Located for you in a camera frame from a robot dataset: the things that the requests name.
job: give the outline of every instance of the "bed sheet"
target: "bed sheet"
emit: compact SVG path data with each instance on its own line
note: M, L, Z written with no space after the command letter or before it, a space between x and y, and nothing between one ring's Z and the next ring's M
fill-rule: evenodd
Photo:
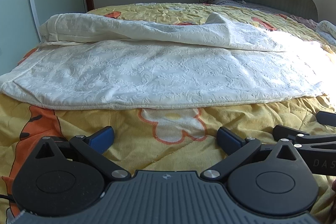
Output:
M304 40L318 40L325 50L334 48L318 34L296 21L259 11L217 7L216 5L140 4L105 7L90 13L113 14L125 20L148 20L166 24L202 24L212 12L255 26L271 26L291 32ZM110 125L115 143L104 154L134 173L144 170L197 170L201 172L226 155L216 145L216 132L225 126L240 137L255 137L275 143L271 135L277 124L311 134L336 133L336 128L317 123L318 111L334 112L327 96L297 98L284 102L175 110L76 110L42 109L0 94L0 193L11 194L11 183L25 158L43 136L70 139L91 135ZM321 222L331 223L330 210L335 198L334 177L314 175L319 197L311 213ZM0 199L0 223L18 214L15 205Z

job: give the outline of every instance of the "crosshair logo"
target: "crosshair logo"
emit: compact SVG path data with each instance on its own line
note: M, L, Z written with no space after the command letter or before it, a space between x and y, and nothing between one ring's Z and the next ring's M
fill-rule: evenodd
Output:
M162 176L164 179L170 179L171 178L171 175L169 175L169 174L165 174L165 175L163 175Z

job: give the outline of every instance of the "pillow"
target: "pillow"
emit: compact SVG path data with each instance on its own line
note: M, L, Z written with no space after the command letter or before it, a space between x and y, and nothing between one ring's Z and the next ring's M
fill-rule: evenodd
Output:
M215 4L215 5L225 5L225 6L234 6L234 7L242 7L242 8L249 8L252 10L259 10L264 13L268 14L283 14L290 16L291 14L277 10L268 6L255 4L255 3L247 3L243 0L200 0L200 3L206 3L206 4Z

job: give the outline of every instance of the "silver screw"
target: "silver screw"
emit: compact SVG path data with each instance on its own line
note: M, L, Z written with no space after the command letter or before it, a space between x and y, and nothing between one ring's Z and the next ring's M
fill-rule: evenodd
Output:
M127 175L128 175L128 172L125 171L125 170L114 170L111 173L111 176L116 178L116 179L123 179L123 178L127 177Z
M206 178L215 179L218 178L221 174L216 170L206 170L203 172L203 175Z

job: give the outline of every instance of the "black device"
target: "black device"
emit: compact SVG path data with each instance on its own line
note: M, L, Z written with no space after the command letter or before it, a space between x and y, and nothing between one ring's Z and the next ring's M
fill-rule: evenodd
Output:
M133 177L102 156L114 141L111 127L70 141L43 137L13 182L22 210L14 224L317 224L308 213L318 196L312 172L333 175L316 159L336 155L336 134L276 126L273 135L278 143L266 145L221 127L217 142L228 157L200 176L138 170Z

